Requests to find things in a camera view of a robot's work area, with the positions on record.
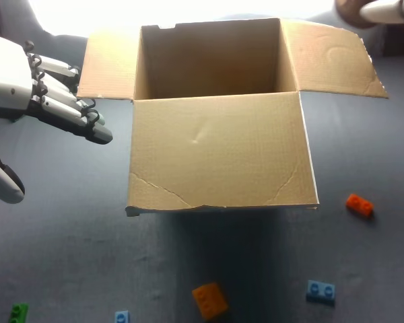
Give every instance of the cardboard box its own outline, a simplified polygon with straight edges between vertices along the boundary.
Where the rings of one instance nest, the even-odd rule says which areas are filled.
[[[387,98],[357,35],[276,18],[93,34],[78,96],[133,100],[132,215],[318,205],[299,91]]]

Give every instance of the gray table surface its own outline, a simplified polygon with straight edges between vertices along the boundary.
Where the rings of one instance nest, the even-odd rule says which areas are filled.
[[[4,32],[82,64],[86,40],[24,25]],[[98,101],[106,146],[0,120],[0,156],[27,190],[19,205],[0,201],[0,323],[21,301],[28,323],[112,322],[125,309],[133,322],[202,322],[191,290],[211,281],[235,322],[404,322],[404,57],[374,63],[389,100],[301,93],[317,211],[128,218],[129,102]],[[345,210],[351,192],[375,204],[374,222]],[[308,279],[336,285],[335,309],[305,302]]]

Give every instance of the robotic hand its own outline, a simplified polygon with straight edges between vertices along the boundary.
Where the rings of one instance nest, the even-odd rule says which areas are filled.
[[[33,49],[31,42],[22,48],[0,38],[0,118],[28,115],[94,143],[112,141],[95,101],[88,105],[74,96],[79,69],[30,53]],[[0,199],[19,203],[24,194],[21,180],[0,160]]]

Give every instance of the box flap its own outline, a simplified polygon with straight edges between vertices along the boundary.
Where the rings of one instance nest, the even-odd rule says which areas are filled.
[[[387,98],[358,35],[309,22],[281,20],[300,91]]]
[[[135,101],[129,207],[315,204],[298,92]]]
[[[77,97],[133,99],[138,47],[139,29],[90,35]]]

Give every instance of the red lego brick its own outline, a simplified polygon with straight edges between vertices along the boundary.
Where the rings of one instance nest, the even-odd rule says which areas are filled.
[[[200,286],[192,294],[205,320],[210,320],[229,308],[216,283]]]
[[[356,194],[350,194],[345,205],[366,218],[371,217],[374,208],[370,201],[367,201]]]

